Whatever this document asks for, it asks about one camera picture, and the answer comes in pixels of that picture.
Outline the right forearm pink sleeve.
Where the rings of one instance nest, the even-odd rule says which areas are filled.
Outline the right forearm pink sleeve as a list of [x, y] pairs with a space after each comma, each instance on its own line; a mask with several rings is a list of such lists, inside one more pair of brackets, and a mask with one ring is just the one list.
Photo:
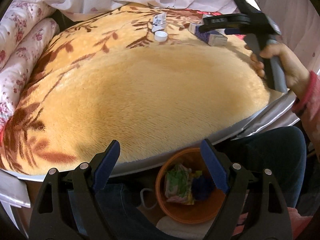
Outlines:
[[296, 97], [292, 111], [302, 122], [310, 141], [312, 142], [317, 159], [319, 160], [319, 76], [311, 71], [306, 92], [301, 99]]

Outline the person's right hand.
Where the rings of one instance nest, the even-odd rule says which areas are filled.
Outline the person's right hand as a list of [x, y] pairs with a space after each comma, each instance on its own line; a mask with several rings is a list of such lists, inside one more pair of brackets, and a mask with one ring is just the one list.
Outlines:
[[263, 59], [279, 57], [284, 74], [286, 85], [300, 100], [303, 98], [310, 80], [310, 72], [300, 62], [293, 51], [283, 43], [267, 45], [259, 54]]

